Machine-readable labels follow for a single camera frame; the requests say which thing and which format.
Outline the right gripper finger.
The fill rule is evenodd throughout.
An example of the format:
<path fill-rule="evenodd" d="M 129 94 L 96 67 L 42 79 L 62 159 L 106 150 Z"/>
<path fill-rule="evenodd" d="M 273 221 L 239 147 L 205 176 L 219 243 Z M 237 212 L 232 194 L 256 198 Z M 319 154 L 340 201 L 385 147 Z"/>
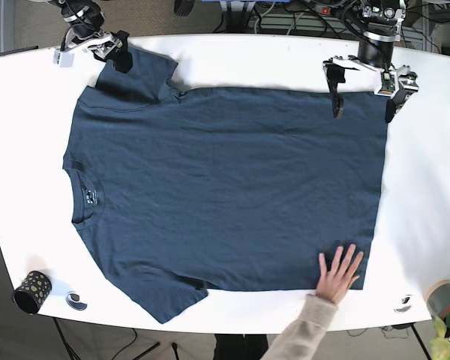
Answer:
<path fill-rule="evenodd" d="M 123 74 L 128 73 L 133 67 L 133 56 L 128 50 L 127 42 L 117 45 L 109 54 L 109 59 L 113 68 Z"/>

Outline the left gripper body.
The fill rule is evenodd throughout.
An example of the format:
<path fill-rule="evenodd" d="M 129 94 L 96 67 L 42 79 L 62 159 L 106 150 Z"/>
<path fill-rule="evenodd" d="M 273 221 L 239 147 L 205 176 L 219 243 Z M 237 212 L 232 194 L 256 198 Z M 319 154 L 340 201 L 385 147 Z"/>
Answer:
<path fill-rule="evenodd" d="M 417 75 L 407 65 L 396 68 L 392 64 L 393 49 L 392 41 L 372 40 L 368 43 L 361 40 L 357 56 L 349 55 L 347 58 L 334 56 L 322 63 L 322 69 L 325 75 L 326 68 L 343 68 L 371 73 L 375 95 L 390 98 L 397 92 L 401 92 L 405 94 L 405 98 L 408 98 L 419 91 Z"/>

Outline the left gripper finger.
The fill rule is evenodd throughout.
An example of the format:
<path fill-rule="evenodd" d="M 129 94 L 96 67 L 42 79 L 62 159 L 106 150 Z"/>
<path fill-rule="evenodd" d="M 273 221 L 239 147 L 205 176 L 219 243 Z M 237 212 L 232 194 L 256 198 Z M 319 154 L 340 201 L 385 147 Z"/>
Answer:
<path fill-rule="evenodd" d="M 342 67 L 327 67 L 325 78 L 331 98 L 332 112 L 335 119 L 339 119 L 344 111 L 344 99 L 338 93 L 338 85 L 346 82 L 345 70 Z"/>
<path fill-rule="evenodd" d="M 386 107 L 385 107 L 385 122 L 389 124 L 395 115 L 400 111 L 402 105 L 401 105 L 401 92 L 398 91 L 395 95 L 390 97 L 387 100 Z"/>

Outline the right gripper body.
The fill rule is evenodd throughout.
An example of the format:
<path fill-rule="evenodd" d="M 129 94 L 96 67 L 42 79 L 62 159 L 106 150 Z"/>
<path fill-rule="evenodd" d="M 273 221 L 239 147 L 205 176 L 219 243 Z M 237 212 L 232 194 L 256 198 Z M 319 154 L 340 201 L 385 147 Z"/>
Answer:
<path fill-rule="evenodd" d="M 78 53 L 91 53 L 95 60 L 107 63 L 111 62 L 110 53 L 121 43 L 127 42 L 130 36 L 126 31 L 116 33 L 109 31 L 98 31 L 87 39 L 79 39 L 74 32 L 78 25 L 71 25 L 65 32 L 59 47 L 55 48 L 52 62 L 59 67 L 72 67 L 74 56 Z"/>

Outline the right beige sweater forearm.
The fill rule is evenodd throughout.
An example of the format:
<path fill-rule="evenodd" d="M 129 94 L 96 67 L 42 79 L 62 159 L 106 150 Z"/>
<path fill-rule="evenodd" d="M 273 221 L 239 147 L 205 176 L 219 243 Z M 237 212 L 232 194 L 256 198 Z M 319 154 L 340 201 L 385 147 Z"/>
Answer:
<path fill-rule="evenodd" d="M 298 318 L 273 340 L 262 359 L 312 359 L 337 311 L 336 304 L 307 295 Z"/>

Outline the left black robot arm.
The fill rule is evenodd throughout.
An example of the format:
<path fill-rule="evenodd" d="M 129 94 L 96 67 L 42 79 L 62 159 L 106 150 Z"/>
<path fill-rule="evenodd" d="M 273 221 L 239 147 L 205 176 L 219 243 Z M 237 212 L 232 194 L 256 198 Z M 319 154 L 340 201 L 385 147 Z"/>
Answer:
<path fill-rule="evenodd" d="M 342 116 L 344 98 L 338 86 L 346 82 L 345 71 L 373 74 L 373 93 L 388 98 L 385 121 L 391 122 L 412 95 L 419 91 L 417 74 L 410 67 L 395 67 L 392 55 L 401 40 L 406 17 L 404 1 L 337 1 L 328 5 L 330 14 L 358 39 L 356 56 L 334 56 L 322 63 L 336 119 Z"/>

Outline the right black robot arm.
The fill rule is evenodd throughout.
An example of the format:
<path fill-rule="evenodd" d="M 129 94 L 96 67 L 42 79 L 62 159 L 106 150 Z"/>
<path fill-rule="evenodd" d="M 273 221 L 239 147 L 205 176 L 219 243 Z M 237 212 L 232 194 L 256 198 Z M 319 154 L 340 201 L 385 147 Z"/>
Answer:
<path fill-rule="evenodd" d="M 133 56 L 128 49 L 130 34 L 126 31 L 104 31 L 104 13 L 90 0 L 49 1 L 60 9 L 67 29 L 60 46 L 55 49 L 53 62 L 61 68 L 70 68 L 78 53 L 90 53 L 99 62 L 111 63 L 116 71 L 126 74 L 133 67 Z"/>

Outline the person's right hand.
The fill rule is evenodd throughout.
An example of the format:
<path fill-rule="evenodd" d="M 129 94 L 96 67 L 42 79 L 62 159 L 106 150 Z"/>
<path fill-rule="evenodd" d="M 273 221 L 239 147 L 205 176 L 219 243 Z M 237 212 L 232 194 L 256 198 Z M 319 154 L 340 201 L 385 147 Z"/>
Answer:
<path fill-rule="evenodd" d="M 325 254 L 320 253 L 318 257 L 319 280 L 315 296 L 338 305 L 359 278 L 356 272 L 363 256 L 362 251 L 356 253 L 355 244 L 351 244 L 346 252 L 344 252 L 343 246 L 339 246 L 334 253 L 331 265 L 327 266 Z"/>

